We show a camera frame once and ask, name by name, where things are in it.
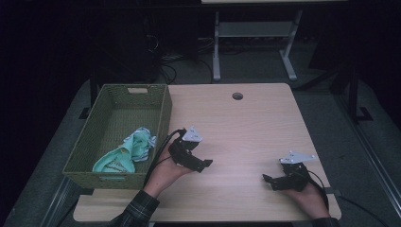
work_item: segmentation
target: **wooden desk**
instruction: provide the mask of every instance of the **wooden desk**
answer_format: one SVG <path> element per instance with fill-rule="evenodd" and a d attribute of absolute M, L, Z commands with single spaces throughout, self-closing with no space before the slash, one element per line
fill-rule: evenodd
<path fill-rule="evenodd" d="M 286 84 L 170 85 L 169 132 L 194 125 L 203 141 L 193 150 L 214 162 L 185 175 L 159 197 L 151 221 L 295 221 L 308 217 L 262 174 L 284 176 L 278 159 L 290 150 L 315 154 L 304 120 Z M 234 100 L 241 93 L 242 100 Z M 305 163 L 329 186 L 320 161 Z M 95 190 L 81 196 L 77 221 L 108 221 L 135 195 L 130 190 Z M 330 213 L 340 218 L 333 195 Z"/>

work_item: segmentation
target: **metal stand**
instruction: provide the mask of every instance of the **metal stand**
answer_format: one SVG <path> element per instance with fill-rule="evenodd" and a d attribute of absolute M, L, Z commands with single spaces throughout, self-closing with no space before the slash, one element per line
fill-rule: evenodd
<path fill-rule="evenodd" d="M 296 80 L 297 76 L 289 60 L 289 52 L 301 21 L 302 11 L 298 10 L 293 21 L 289 22 L 221 22 L 216 12 L 215 21 L 215 51 L 213 53 L 213 80 L 220 81 L 220 64 L 218 58 L 219 37 L 288 37 L 285 49 L 280 50 L 280 56 L 286 67 L 288 78 Z"/>

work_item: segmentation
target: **crumpled cloth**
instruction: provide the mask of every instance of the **crumpled cloth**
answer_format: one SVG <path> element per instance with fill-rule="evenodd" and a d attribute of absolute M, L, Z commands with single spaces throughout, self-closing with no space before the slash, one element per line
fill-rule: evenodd
<path fill-rule="evenodd" d="M 124 144 L 101 157 L 92 169 L 94 172 L 135 172 L 134 162 L 148 159 L 150 148 L 156 144 L 156 136 L 151 136 L 146 128 L 138 128 L 123 140 Z"/>

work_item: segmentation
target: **green basket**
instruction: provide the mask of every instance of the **green basket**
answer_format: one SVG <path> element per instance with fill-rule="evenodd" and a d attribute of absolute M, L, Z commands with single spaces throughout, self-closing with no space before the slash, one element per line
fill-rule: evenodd
<path fill-rule="evenodd" d="M 84 188 L 141 189 L 155 150 L 168 135 L 171 108 L 167 85 L 103 85 L 62 173 Z M 149 129 L 157 142 L 145 162 L 134 163 L 135 173 L 92 172 L 99 158 L 139 127 Z"/>

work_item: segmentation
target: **plaid sleeve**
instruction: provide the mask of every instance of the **plaid sleeve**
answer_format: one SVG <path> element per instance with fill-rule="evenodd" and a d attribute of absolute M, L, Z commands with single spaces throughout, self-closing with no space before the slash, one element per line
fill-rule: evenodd
<path fill-rule="evenodd" d="M 159 205 L 159 201 L 141 190 L 126 207 L 124 212 L 113 219 L 111 226 L 142 227 L 147 226 L 151 215 Z"/>

